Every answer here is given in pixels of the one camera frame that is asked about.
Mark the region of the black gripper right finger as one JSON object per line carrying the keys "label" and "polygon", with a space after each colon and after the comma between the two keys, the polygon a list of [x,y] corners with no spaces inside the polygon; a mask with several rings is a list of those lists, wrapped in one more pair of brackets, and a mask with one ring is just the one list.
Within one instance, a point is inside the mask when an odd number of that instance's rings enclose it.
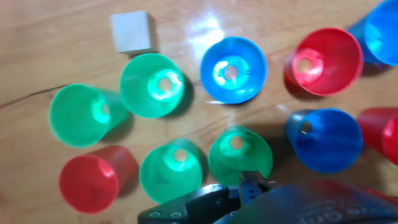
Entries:
{"label": "black gripper right finger", "polygon": [[254,181],[262,190],[273,190],[276,188],[276,182],[265,179],[259,172],[254,173]]}

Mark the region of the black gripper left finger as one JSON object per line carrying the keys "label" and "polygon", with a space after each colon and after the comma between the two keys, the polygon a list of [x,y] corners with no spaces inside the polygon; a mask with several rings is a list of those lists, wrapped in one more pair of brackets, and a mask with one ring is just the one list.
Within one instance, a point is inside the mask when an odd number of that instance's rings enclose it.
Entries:
{"label": "black gripper left finger", "polygon": [[227,223],[240,208],[258,196],[258,173],[241,172],[238,184],[210,184],[192,193],[144,210],[138,224]]}

